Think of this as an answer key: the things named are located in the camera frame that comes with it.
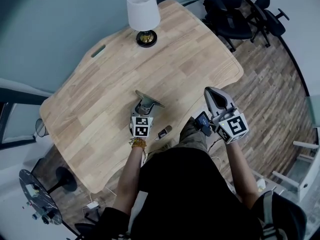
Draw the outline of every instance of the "black marble tabletop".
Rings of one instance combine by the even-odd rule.
[[[19,172],[20,185],[22,187],[23,193],[31,203],[31,206],[35,209],[36,212],[42,214],[45,209],[48,213],[51,211],[54,213],[54,217],[51,219],[50,223],[55,225],[60,225],[62,223],[61,213],[55,204],[55,201],[47,193],[46,189],[42,184],[32,175],[28,170],[21,170]],[[39,190],[38,196],[31,197],[27,191],[26,185],[33,184],[37,190]]]

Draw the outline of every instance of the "forearm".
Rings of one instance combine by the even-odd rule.
[[[126,161],[117,186],[113,208],[130,215],[137,194],[143,149],[133,147]]]
[[[251,208],[259,197],[256,180],[237,142],[226,145],[235,191]]]

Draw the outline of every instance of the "beaded bracelet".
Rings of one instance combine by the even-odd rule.
[[[142,138],[135,138],[131,148],[140,147],[143,150],[145,150],[146,146],[147,146],[147,143]]]

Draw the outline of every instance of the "black shirt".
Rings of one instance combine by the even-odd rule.
[[[148,193],[130,237],[143,239],[260,239],[261,224],[229,190],[214,162],[194,148],[156,154],[140,170],[140,191]],[[92,239],[118,239],[130,217],[106,208]]]

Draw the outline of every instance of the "wooden floor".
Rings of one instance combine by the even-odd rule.
[[[243,13],[249,7],[243,2]],[[237,51],[234,56],[244,69],[243,77],[225,87],[240,110],[244,112],[250,132],[239,143],[249,166],[260,174],[273,179],[272,171],[286,174],[299,154],[309,155],[307,149],[293,146],[293,141],[314,143],[316,132],[312,128],[305,91],[297,70],[279,39],[270,38],[271,47],[265,47],[265,40],[258,35],[255,43],[249,40],[234,41]],[[219,141],[210,151],[212,156],[222,160],[221,174],[232,181],[228,157],[223,141]],[[34,175],[49,189],[56,183],[55,170],[67,167],[55,147],[34,169]],[[106,185],[116,191],[121,170]],[[78,189],[67,192],[62,188],[51,193],[63,220],[72,228],[75,223],[84,222],[83,208],[92,200],[97,200],[101,211],[111,206],[115,199],[107,188],[91,194],[78,181]]]

